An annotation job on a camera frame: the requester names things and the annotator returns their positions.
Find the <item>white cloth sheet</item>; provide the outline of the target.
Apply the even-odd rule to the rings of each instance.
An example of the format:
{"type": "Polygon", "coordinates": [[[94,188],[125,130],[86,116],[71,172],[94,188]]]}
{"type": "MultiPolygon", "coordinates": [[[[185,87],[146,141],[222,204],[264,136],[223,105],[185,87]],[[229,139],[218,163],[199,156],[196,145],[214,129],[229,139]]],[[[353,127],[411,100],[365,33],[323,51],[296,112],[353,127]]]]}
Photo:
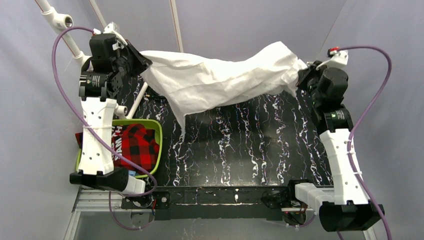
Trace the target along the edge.
{"type": "Polygon", "coordinates": [[[285,44],[274,42],[243,61],[182,52],[144,50],[152,61],[141,75],[164,96],[180,125],[187,115],[245,102],[263,94],[295,96],[298,72],[307,68],[285,44]]]}

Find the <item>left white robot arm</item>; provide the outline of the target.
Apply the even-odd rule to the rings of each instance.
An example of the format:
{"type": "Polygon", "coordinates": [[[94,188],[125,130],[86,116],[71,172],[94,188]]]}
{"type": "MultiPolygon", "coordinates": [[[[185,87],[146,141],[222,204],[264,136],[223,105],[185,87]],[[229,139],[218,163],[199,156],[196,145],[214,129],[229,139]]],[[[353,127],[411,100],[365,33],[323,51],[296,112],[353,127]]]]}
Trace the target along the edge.
{"type": "Polygon", "coordinates": [[[111,148],[113,117],[127,113],[127,108],[117,103],[117,93],[124,80],[146,70],[152,62],[119,34],[114,22],[94,34],[89,47],[92,56],[81,68],[78,92],[86,123],[79,164],[69,181],[123,195],[144,195],[146,182],[129,175],[124,167],[114,166],[111,148]]]}

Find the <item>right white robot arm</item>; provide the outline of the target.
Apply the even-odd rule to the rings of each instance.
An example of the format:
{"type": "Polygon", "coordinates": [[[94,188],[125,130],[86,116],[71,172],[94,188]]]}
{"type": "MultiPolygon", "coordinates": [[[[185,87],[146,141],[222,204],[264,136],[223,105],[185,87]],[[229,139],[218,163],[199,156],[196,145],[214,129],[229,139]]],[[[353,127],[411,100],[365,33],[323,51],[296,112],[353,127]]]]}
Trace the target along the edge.
{"type": "Polygon", "coordinates": [[[313,209],[327,232],[366,231],[382,218],[384,207],[374,203],[363,186],[353,148],[354,125],[343,105],[348,49],[334,47],[327,56],[328,60],[315,61],[299,72],[298,87],[311,100],[312,122],[327,154],[333,185],[324,188],[310,180],[291,180],[287,200],[313,209]]]}

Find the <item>green plastic basket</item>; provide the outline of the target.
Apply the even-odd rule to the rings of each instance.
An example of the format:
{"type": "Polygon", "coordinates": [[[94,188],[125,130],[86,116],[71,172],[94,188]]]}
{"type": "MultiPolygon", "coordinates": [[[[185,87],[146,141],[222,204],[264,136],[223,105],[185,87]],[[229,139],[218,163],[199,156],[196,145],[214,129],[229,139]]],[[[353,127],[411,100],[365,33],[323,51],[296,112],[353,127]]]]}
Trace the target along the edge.
{"type": "Polygon", "coordinates": [[[131,176],[128,171],[143,173],[143,177],[152,177],[160,162],[162,150],[162,127],[151,119],[117,119],[105,116],[85,114],[81,119],[83,131],[76,135],[79,153],[76,171],[69,175],[69,181],[75,185],[87,185],[92,188],[112,189],[115,184],[127,184],[141,176],[131,176]],[[156,130],[155,139],[160,145],[159,159],[153,173],[136,165],[111,148],[111,129],[115,125],[142,123],[156,130]]]}

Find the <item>red black plaid cloth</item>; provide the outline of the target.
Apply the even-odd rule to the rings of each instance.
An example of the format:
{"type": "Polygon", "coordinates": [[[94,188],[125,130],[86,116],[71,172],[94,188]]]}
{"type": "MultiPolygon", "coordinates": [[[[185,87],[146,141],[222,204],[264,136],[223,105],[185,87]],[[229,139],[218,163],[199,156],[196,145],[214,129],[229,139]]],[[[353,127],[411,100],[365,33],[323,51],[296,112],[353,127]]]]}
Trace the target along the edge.
{"type": "Polygon", "coordinates": [[[136,122],[111,127],[111,148],[134,164],[153,173],[159,160],[156,130],[136,122]]]}

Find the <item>white PVC pipe frame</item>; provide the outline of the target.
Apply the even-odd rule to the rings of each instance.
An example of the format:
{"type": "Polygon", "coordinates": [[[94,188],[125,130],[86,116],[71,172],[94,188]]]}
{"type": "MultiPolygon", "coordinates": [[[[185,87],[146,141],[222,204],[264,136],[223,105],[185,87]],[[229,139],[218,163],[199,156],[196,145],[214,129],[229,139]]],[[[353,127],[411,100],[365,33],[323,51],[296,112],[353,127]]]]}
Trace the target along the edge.
{"type": "MultiPolygon", "coordinates": [[[[41,14],[45,18],[45,20],[49,23],[49,25],[52,27],[52,29],[58,34],[59,39],[63,39],[64,43],[70,50],[72,57],[76,60],[76,62],[79,65],[83,65],[88,60],[88,56],[86,56],[78,47],[76,42],[73,40],[73,38],[68,34],[68,29],[73,27],[74,22],[73,18],[69,14],[62,14],[58,13],[54,7],[50,5],[50,3],[47,0],[35,0],[36,4],[40,8],[41,14]]],[[[89,1],[91,8],[93,9],[97,19],[100,21],[100,25],[103,27],[104,33],[111,33],[116,35],[117,39],[119,41],[123,41],[123,43],[118,43],[117,45],[119,47],[123,47],[124,45],[128,45],[129,42],[122,37],[122,35],[119,33],[118,26],[111,22],[109,24],[106,24],[106,21],[97,5],[97,3],[94,0],[89,1]]],[[[174,28],[174,33],[176,36],[176,42],[178,45],[178,51],[183,52],[183,41],[181,36],[181,30],[180,30],[180,24],[179,24],[179,18],[178,18],[178,12],[177,12],[177,5],[174,0],[171,0],[169,2],[170,8],[171,8],[171,16],[172,16],[172,24],[174,28]]],[[[136,99],[134,100],[133,105],[131,106],[130,110],[127,110],[127,108],[118,105],[116,107],[115,114],[120,119],[132,119],[139,104],[141,103],[143,96],[148,89],[148,84],[144,83],[141,87],[141,90],[139,91],[136,99]]]]}

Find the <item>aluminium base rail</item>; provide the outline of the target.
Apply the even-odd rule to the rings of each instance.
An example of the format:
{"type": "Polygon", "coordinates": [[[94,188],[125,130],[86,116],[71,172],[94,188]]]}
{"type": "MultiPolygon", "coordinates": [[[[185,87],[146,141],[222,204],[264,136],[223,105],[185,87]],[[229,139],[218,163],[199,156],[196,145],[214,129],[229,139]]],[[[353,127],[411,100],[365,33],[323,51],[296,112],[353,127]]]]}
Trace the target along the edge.
{"type": "Polygon", "coordinates": [[[280,221],[297,208],[261,198],[283,187],[160,187],[151,195],[124,197],[97,189],[78,191],[64,239],[72,240],[83,212],[148,214],[152,220],[267,219],[280,221]]]}

